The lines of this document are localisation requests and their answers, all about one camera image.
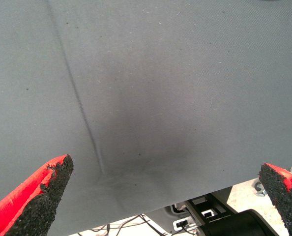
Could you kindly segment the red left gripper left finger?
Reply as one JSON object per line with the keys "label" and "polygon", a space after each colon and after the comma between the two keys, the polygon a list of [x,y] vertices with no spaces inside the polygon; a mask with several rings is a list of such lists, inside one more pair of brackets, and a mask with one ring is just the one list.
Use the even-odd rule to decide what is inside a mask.
{"label": "red left gripper left finger", "polygon": [[73,172],[65,154],[51,159],[0,200],[0,236],[45,236]]}

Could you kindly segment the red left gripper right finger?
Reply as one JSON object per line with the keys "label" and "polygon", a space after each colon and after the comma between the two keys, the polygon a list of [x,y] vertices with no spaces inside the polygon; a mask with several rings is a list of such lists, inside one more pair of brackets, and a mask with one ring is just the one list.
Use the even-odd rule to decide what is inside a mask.
{"label": "red left gripper right finger", "polygon": [[292,173],[264,163],[259,172],[259,180],[292,236]]}

